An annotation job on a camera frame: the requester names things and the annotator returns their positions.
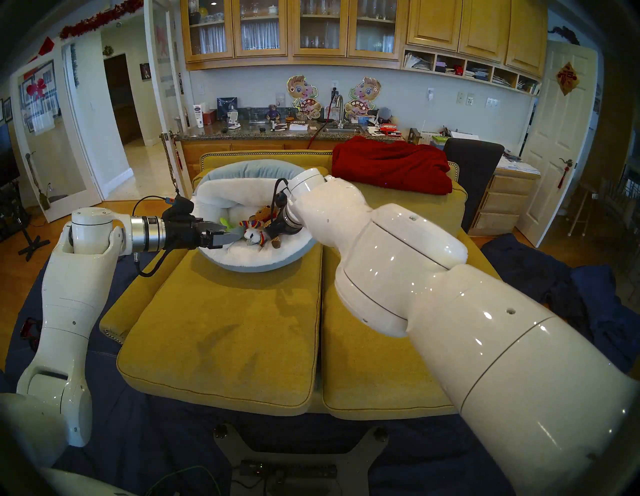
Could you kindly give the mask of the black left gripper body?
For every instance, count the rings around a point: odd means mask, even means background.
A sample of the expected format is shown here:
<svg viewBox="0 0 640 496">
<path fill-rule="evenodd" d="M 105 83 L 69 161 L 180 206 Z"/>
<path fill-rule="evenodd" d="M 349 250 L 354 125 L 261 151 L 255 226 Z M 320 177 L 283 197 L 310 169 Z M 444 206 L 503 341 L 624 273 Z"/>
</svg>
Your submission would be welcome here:
<svg viewBox="0 0 640 496">
<path fill-rule="evenodd" d="M 164 250 L 210 248 L 211 223 L 187 215 L 184 219 L 162 217 L 164 225 Z"/>
</svg>

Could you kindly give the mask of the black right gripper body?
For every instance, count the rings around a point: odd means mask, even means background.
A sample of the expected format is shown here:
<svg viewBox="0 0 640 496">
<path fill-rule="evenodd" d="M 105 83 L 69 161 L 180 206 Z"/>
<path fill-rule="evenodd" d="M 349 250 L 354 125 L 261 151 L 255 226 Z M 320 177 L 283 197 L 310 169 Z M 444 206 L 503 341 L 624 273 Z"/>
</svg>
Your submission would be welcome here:
<svg viewBox="0 0 640 496">
<path fill-rule="evenodd" d="M 297 234 L 303 228 L 303 224 L 291 211 L 289 206 L 283 206 L 277 217 L 267 226 L 267 236 L 273 240 L 281 235 L 292 236 Z"/>
</svg>

